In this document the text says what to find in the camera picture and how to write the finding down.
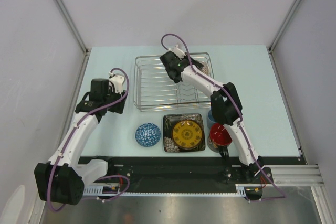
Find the red patterned small bowl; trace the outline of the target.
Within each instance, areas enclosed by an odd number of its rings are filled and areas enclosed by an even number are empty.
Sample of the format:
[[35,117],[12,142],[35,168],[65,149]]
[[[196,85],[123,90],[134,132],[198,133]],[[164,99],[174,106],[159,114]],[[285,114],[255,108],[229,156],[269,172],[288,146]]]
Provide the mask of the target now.
[[208,66],[208,64],[206,63],[206,62],[204,62],[204,61],[200,61],[200,67],[199,67],[199,70],[202,72],[202,73],[204,73],[205,75],[207,75],[207,76],[209,76],[209,73],[210,73],[210,71],[209,71],[209,66]]

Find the metal wire dish rack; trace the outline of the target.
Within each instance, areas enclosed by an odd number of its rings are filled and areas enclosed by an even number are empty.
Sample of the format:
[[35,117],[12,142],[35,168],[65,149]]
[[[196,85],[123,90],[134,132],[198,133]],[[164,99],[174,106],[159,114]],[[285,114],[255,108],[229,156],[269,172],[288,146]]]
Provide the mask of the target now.
[[134,105],[140,111],[209,108],[210,99],[185,82],[174,83],[158,55],[139,56],[134,66]]

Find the black floral square plate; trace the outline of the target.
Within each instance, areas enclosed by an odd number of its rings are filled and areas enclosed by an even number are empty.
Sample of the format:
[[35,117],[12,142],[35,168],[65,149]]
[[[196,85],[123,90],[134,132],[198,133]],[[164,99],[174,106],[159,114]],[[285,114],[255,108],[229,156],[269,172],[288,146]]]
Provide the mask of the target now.
[[187,114],[168,114],[163,117],[163,146],[167,153],[184,153],[184,152],[200,152],[205,150],[205,133],[203,142],[192,150],[183,150],[179,148],[172,139],[172,130],[177,122],[182,120],[193,120],[197,122],[204,133],[204,124],[202,115],[199,113],[187,113]]

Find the blue patterned small bowl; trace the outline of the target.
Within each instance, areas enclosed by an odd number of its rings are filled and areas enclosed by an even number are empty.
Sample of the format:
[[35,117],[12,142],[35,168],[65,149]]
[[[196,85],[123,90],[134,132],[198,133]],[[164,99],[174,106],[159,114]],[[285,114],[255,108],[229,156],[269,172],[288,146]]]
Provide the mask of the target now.
[[161,139],[160,128],[153,123],[140,125],[135,132],[136,142],[143,147],[152,147]]

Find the yellow round plate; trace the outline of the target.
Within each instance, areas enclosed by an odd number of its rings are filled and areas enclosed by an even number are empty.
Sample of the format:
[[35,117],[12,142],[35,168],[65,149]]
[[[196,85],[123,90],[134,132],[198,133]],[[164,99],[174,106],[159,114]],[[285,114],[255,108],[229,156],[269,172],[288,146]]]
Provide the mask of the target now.
[[204,133],[201,126],[193,120],[182,120],[172,130],[174,143],[183,150],[197,148],[203,142]]

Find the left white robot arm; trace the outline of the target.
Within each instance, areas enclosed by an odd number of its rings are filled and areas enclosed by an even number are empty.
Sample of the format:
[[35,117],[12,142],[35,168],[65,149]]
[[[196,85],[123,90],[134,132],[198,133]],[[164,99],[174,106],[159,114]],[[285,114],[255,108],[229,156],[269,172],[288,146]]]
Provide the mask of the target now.
[[93,131],[107,112],[122,114],[128,95],[129,80],[122,74],[108,79],[92,79],[90,90],[75,108],[72,126],[46,163],[34,170],[38,194],[48,204],[76,205],[84,189],[101,178],[110,182],[116,169],[104,159],[92,159],[78,167],[82,151]]

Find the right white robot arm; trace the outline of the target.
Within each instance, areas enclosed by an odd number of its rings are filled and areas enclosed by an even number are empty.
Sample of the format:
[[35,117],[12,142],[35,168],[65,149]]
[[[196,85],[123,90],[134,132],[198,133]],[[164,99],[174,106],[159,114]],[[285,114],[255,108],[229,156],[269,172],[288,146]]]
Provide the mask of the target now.
[[159,59],[171,80],[191,84],[210,99],[213,118],[224,126],[238,150],[243,179],[254,183],[261,177],[265,165],[246,133],[242,104],[234,84],[215,81],[203,73],[201,64],[189,55],[179,57],[168,51]]

